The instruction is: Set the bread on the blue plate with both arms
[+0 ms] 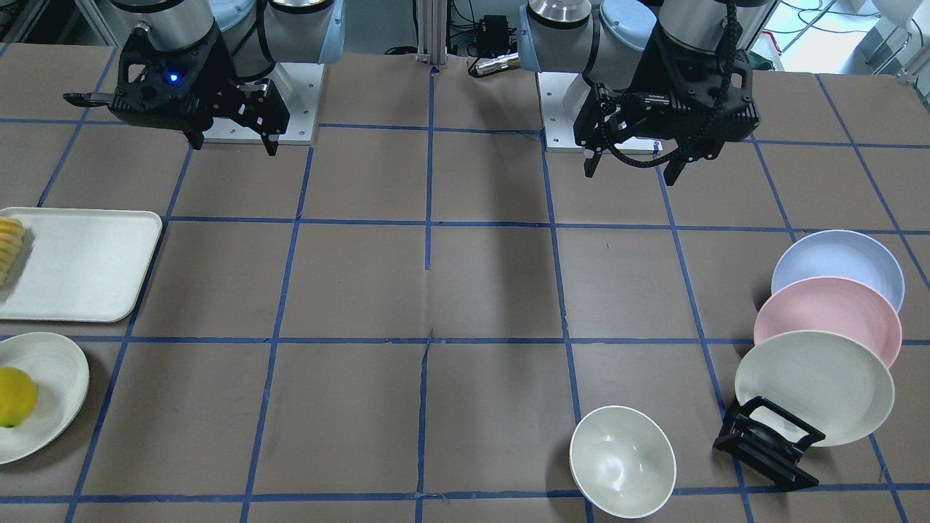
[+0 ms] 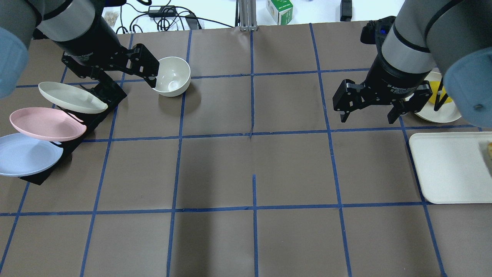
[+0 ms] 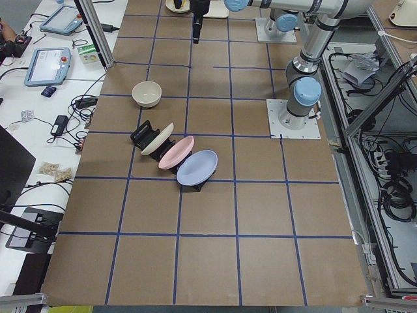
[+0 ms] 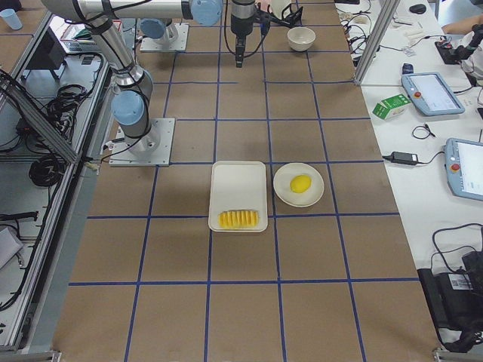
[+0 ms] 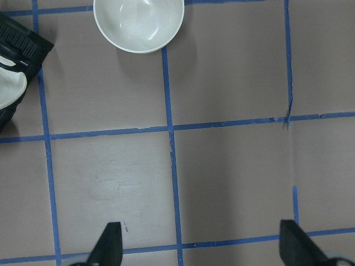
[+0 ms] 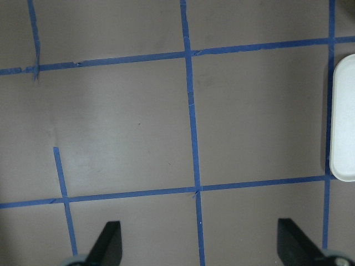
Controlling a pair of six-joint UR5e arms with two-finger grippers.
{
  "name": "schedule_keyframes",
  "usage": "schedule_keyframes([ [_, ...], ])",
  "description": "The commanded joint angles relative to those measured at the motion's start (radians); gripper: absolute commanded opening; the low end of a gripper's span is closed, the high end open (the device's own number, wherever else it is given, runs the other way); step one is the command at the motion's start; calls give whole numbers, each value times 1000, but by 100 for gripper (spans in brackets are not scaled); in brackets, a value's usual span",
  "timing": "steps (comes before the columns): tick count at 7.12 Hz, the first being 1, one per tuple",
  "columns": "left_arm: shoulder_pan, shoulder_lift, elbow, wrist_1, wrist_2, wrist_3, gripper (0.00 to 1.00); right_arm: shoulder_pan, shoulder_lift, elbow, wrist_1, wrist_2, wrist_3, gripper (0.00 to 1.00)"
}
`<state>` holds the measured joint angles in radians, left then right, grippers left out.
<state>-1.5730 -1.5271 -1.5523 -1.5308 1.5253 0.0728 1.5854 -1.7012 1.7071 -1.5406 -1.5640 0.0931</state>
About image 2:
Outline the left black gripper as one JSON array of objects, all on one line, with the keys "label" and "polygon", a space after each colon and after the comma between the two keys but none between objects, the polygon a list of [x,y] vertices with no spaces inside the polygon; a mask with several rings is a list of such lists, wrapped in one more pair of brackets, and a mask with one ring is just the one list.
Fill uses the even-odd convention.
[{"label": "left black gripper", "polygon": [[100,46],[83,43],[63,43],[62,61],[79,78],[98,80],[95,96],[108,106],[117,106],[127,97],[122,87],[108,74],[120,71],[138,76],[155,88],[160,62],[142,43],[127,49],[119,43],[103,43]]}]

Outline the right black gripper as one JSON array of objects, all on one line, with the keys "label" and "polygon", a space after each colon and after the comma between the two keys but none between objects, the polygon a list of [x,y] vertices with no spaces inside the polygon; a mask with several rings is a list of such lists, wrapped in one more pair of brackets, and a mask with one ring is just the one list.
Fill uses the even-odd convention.
[{"label": "right black gripper", "polygon": [[392,105],[387,119],[394,124],[401,115],[420,112],[431,96],[432,89],[424,75],[368,75],[362,83],[341,81],[332,102],[342,123],[358,109]]}]

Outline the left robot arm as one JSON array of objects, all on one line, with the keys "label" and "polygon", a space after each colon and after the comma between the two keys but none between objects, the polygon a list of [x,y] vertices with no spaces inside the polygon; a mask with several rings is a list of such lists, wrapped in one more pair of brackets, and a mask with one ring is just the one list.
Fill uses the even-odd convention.
[{"label": "left robot arm", "polygon": [[102,80],[120,71],[156,86],[159,62],[142,44],[128,49],[102,17],[106,7],[125,0],[2,0],[0,2],[1,98],[12,94],[25,70],[35,30],[65,53],[65,63],[80,78]]}]

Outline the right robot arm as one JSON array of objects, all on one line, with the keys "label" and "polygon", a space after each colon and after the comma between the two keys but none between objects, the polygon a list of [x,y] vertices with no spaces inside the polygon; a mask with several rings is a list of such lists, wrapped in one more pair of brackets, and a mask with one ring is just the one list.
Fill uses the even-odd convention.
[{"label": "right robot arm", "polygon": [[345,79],[334,94],[341,121],[370,105],[392,105],[390,124],[420,112],[432,95],[425,78],[438,68],[461,116],[490,128],[491,10],[490,0],[406,0],[396,17],[369,21],[360,41],[377,55],[364,82]]}]

